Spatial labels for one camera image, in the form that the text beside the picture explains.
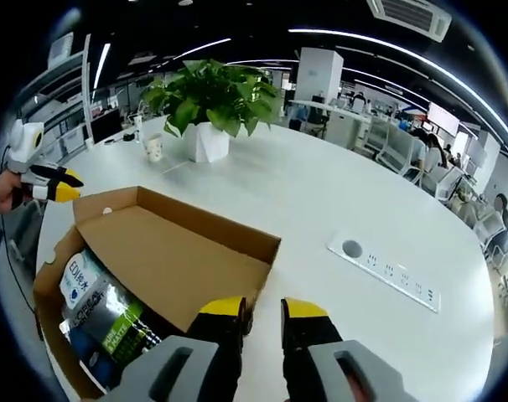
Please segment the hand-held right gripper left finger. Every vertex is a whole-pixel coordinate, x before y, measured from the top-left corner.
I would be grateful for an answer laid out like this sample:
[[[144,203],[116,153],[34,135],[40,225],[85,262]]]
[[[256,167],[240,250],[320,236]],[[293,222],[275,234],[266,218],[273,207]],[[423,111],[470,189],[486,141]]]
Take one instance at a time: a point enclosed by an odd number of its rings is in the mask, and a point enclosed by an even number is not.
[[[246,298],[209,302],[122,374],[123,401],[232,401],[241,376]]]

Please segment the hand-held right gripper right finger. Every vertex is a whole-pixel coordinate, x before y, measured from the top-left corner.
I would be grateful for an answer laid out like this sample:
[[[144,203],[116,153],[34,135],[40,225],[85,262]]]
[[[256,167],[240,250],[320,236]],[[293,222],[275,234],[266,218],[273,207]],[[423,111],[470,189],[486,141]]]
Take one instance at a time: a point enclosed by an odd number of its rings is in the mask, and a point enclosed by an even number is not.
[[[283,377],[290,401],[410,401],[402,375],[356,340],[344,340],[318,305],[281,300]]]

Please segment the person's left hand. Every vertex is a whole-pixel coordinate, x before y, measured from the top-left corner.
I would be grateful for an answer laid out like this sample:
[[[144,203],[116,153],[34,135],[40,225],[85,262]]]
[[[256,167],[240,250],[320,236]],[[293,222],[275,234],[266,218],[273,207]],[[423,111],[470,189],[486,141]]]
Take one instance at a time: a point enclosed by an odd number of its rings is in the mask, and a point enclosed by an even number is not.
[[[6,214],[29,200],[23,191],[21,176],[4,170],[0,174],[0,214]]]

